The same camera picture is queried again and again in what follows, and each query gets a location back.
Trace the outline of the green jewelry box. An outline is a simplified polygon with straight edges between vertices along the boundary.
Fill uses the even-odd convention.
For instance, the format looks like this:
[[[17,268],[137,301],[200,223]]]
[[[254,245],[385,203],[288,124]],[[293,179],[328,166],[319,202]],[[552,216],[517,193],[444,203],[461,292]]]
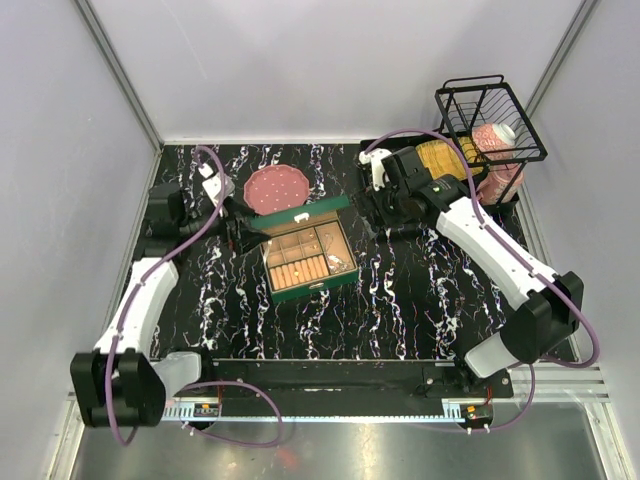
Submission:
[[[269,236],[260,249],[274,302],[356,282],[359,268],[339,218],[349,206],[338,196],[251,221]]]

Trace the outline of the green jewelry tray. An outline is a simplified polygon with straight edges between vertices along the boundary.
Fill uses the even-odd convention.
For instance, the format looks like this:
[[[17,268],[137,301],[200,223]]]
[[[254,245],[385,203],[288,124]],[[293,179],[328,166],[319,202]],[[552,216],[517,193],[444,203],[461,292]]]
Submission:
[[[278,294],[302,287],[328,288],[330,280],[357,270],[338,220],[274,233],[261,251],[270,286]]]

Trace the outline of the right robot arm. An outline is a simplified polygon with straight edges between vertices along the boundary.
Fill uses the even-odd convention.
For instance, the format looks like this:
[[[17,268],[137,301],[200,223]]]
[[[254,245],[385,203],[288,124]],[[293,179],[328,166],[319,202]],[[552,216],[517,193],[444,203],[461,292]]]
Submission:
[[[455,176],[433,178],[413,147],[374,149],[358,156],[364,187],[358,213],[375,229],[425,223],[461,248],[499,287],[511,316],[489,338],[462,353],[454,384],[466,396],[516,363],[533,364],[572,335],[584,285],[557,274],[506,234]]]

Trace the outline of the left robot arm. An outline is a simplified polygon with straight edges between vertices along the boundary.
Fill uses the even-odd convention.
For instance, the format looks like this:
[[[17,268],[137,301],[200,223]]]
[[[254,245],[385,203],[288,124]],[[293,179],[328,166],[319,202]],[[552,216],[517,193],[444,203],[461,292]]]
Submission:
[[[215,386],[216,372],[198,351],[150,360],[154,331],[191,247],[217,237],[242,255],[268,238],[250,226],[255,213],[234,200],[230,179],[216,175],[203,186],[212,208],[201,217],[188,215],[184,192],[176,183],[149,192],[129,283],[117,310],[92,350],[75,354],[70,364],[79,411],[88,427],[155,426],[175,394],[186,388],[203,396]]]

